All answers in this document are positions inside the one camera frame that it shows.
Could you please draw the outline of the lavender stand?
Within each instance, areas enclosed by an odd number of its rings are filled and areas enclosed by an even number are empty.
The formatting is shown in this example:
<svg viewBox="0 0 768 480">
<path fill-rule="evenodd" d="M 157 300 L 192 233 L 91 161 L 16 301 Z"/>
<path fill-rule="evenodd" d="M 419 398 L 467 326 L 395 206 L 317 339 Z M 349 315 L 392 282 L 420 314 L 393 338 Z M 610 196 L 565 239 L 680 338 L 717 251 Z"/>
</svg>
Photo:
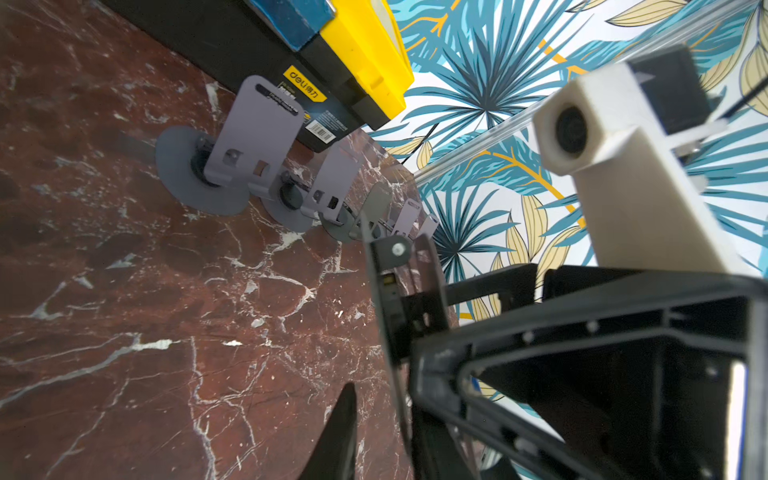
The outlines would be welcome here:
<svg viewBox="0 0 768 480">
<path fill-rule="evenodd" d="M 261 203 L 275 222 L 293 232 L 306 232 L 316 219 L 334 227 L 345 226 L 351 220 L 345 200 L 360 168 L 353 155 L 333 147 L 310 186 L 282 168 Z"/>
<path fill-rule="evenodd" d="M 272 199 L 283 162 L 303 125 L 304 110 L 259 75 L 241 84 L 216 138 L 187 126 L 158 137 L 155 163 L 166 189 L 204 213 L 233 216 L 252 196 Z"/>
<path fill-rule="evenodd" d="M 418 233 L 416 237 L 420 237 L 422 235 L 427 236 L 428 238 L 431 238 L 435 231 L 437 230 L 437 227 L 439 226 L 439 220 L 432 214 L 428 215 L 423 223 L 421 224 Z"/>
<path fill-rule="evenodd" d="M 408 237 L 421 212 L 421 203 L 413 199 L 407 199 L 398 214 L 391 229 L 392 235 Z"/>
</svg>

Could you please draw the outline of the yellow black toolbox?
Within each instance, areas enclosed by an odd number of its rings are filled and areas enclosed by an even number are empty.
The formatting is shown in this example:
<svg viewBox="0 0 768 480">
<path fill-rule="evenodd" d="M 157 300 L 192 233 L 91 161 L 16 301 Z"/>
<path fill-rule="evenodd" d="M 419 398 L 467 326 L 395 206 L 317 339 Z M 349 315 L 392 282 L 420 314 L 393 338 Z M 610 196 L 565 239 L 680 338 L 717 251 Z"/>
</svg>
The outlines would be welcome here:
<svg viewBox="0 0 768 480">
<path fill-rule="evenodd" d="M 125 0 L 107 7 L 228 89 L 259 75 L 304 111 L 322 152 L 406 108 L 414 74 L 386 1 Z"/>
</svg>

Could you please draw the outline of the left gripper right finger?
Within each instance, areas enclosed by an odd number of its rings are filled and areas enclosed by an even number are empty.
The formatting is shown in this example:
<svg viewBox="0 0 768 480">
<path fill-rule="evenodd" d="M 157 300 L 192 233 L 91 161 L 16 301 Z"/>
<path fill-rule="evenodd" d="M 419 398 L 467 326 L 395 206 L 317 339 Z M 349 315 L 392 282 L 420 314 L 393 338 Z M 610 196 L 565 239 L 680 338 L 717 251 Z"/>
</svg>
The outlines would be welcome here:
<svg viewBox="0 0 768 480">
<path fill-rule="evenodd" d="M 411 458 L 415 479 L 474 479 L 447 425 L 412 408 Z"/>
</svg>

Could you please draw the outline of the dark grey stand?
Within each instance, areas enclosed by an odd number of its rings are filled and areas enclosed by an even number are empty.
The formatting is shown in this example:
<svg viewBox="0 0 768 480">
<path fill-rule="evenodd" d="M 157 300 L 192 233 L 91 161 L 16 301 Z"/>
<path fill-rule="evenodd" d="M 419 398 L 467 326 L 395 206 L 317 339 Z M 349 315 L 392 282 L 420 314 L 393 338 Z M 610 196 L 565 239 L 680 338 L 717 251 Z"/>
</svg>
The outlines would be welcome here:
<svg viewBox="0 0 768 480">
<path fill-rule="evenodd" d="M 414 340 L 448 326 L 445 319 L 424 319 L 429 310 L 426 290 L 443 284 L 440 273 L 430 267 L 437 262 L 435 245 L 429 234 L 420 234 L 414 240 L 401 235 L 376 239 L 366 216 L 361 217 L 361 236 L 392 405 L 403 445 L 406 452 L 411 453 L 413 423 L 401 368 L 410 359 Z M 412 261 L 421 269 L 424 290 L 406 294 L 400 285 L 397 269 L 404 267 L 408 274 L 412 274 Z"/>
<path fill-rule="evenodd" d="M 320 221 L 325 231 L 340 243 L 361 241 L 364 232 L 373 239 L 379 239 L 385 235 L 380 220 L 387 212 L 391 200 L 391 187 L 380 181 L 371 187 L 357 213 L 344 205 L 335 221 L 326 220 L 323 215 L 320 215 Z"/>
</svg>

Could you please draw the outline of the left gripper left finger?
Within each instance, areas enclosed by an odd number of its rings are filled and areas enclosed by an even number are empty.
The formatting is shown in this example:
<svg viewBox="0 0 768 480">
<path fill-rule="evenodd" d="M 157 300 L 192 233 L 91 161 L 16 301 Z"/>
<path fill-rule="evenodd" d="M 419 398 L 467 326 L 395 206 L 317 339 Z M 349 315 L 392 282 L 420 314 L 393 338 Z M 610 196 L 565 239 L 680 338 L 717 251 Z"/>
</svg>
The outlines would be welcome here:
<svg viewBox="0 0 768 480">
<path fill-rule="evenodd" d="M 316 442 L 300 480 L 355 478 L 357 449 L 357 394 L 353 382 L 344 385 Z"/>
</svg>

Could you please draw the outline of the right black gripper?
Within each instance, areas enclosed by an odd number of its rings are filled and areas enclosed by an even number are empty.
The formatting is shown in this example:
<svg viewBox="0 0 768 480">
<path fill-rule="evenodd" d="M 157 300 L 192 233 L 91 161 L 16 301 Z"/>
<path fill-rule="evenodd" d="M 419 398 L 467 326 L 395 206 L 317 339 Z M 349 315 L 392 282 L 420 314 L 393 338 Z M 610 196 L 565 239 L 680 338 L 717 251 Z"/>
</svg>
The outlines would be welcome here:
<svg viewBox="0 0 768 480">
<path fill-rule="evenodd" d="M 541 479 L 763 479 L 767 283 L 648 271 L 413 347 L 415 407 Z"/>
</svg>

